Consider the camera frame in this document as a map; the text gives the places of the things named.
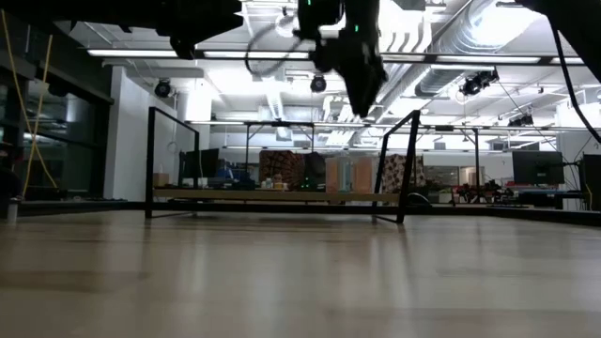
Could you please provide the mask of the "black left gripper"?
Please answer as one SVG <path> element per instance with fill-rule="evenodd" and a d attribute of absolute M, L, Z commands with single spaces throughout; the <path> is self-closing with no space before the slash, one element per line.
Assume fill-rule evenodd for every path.
<path fill-rule="evenodd" d="M 321 72 L 335 71 L 345 78 L 347 95 L 356 116 L 367 116 L 378 92 L 388 80 L 379 54 L 379 31 L 358 25 L 343 28 L 337 37 L 318 35 L 309 59 Z"/>

